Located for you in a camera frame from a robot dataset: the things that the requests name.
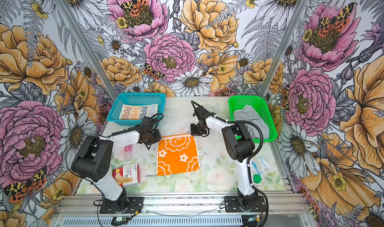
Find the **green cap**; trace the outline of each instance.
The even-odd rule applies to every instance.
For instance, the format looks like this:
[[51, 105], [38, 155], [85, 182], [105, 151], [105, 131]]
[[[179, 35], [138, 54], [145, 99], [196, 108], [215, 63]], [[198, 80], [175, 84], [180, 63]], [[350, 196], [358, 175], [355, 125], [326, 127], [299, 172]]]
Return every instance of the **green cap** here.
[[262, 182], [262, 177], [260, 175], [258, 175], [258, 174], [255, 174], [253, 176], [253, 181], [255, 182], [255, 184], [259, 184], [259, 183]]

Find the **gray cloth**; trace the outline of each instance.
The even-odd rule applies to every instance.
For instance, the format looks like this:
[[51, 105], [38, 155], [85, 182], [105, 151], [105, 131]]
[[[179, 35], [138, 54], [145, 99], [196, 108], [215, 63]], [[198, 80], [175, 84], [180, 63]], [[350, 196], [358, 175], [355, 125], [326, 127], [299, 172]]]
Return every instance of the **gray cloth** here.
[[[260, 115], [256, 112], [256, 110], [252, 106], [245, 105], [243, 109], [234, 111], [233, 120], [251, 121], [262, 130], [264, 139], [269, 138], [268, 125], [264, 122], [264, 120], [260, 117]], [[260, 134], [255, 127], [249, 124], [246, 124], [245, 126], [247, 127], [252, 138], [260, 138]]]

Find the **green plastic basket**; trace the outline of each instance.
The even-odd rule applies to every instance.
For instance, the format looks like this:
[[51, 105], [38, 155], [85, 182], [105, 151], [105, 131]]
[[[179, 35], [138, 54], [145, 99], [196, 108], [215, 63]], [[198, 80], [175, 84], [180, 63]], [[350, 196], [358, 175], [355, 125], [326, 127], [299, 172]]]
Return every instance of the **green plastic basket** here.
[[[243, 109], [245, 105], [251, 105], [264, 122], [269, 127], [269, 138], [264, 139], [264, 142], [272, 142], [277, 138], [277, 131], [271, 113], [265, 100], [259, 96], [252, 95], [235, 95], [228, 99], [229, 113], [231, 115], [231, 121], [233, 121], [233, 112], [239, 109]], [[260, 139], [254, 138], [255, 143], [260, 143]]]

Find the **orange cloth with white flowers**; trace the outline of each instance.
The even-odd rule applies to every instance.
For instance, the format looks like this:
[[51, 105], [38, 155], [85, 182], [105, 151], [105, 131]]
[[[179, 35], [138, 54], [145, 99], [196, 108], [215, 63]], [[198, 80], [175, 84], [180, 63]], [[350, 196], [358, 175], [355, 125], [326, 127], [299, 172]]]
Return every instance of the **orange cloth with white flowers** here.
[[199, 155], [193, 136], [180, 134], [160, 140], [157, 148], [157, 175], [179, 174], [199, 169]]

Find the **blue basket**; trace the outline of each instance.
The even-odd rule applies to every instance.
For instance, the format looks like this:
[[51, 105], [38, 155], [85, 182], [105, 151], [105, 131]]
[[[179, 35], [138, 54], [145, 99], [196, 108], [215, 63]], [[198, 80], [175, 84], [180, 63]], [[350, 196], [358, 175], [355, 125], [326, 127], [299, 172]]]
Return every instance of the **blue basket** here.
[[129, 104], [133, 106], [158, 104], [157, 112], [163, 114], [166, 106], [165, 94], [141, 94], [141, 93], [122, 93], [119, 94], [109, 111], [107, 120], [115, 122], [120, 126], [136, 126], [141, 124], [141, 120], [121, 120], [119, 119], [122, 105]]

